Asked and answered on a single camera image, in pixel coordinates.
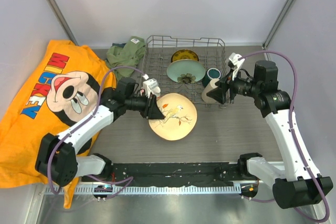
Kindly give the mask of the cream bird painted plate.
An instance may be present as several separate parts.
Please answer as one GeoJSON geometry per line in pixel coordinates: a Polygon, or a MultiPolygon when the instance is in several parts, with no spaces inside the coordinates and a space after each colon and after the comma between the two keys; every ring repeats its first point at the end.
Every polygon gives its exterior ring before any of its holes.
{"type": "Polygon", "coordinates": [[[162,120],[149,120],[151,130],[167,141],[177,141],[186,137],[197,122],[197,109],[185,96],[169,93],[157,101],[164,115],[162,120]]]}

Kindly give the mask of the light green flower plate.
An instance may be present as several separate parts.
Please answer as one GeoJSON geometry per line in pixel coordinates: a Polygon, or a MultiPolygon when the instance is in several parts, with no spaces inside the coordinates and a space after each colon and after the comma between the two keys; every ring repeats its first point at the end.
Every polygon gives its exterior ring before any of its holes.
{"type": "Polygon", "coordinates": [[[167,68],[167,76],[177,83],[192,84],[203,79],[205,67],[196,60],[182,59],[172,62],[167,68]]]}

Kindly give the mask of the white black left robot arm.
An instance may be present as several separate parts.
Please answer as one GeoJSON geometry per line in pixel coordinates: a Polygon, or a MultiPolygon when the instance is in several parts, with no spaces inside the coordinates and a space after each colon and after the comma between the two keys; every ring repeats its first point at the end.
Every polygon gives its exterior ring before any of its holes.
{"type": "Polygon", "coordinates": [[[135,94],[136,81],[122,78],[110,94],[100,99],[99,106],[69,129],[57,134],[46,134],[41,141],[35,169],[45,175],[48,183],[59,187],[74,178],[95,176],[105,182],[112,174],[112,162],[100,154],[79,157],[80,150],[94,135],[112,124],[126,111],[138,111],[147,120],[163,120],[156,99],[161,93],[154,78],[143,82],[143,94],[135,94]]]}

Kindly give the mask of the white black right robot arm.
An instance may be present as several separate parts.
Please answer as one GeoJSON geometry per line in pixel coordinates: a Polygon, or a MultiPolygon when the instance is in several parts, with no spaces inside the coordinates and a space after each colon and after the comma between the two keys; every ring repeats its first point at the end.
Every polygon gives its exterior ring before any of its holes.
{"type": "Polygon", "coordinates": [[[274,199],[282,209],[318,204],[322,197],[318,188],[328,194],[333,188],[330,177],[323,177],[305,147],[298,150],[295,142],[303,144],[291,112],[291,98],[278,89],[278,68],[272,61],[255,63],[254,75],[241,77],[242,60],[230,60],[230,71],[207,96],[223,104],[235,95],[251,97],[262,117],[271,128],[283,160],[284,170],[267,162],[259,153],[242,154],[238,159],[237,173],[242,179],[252,176],[272,189],[274,199]]]}

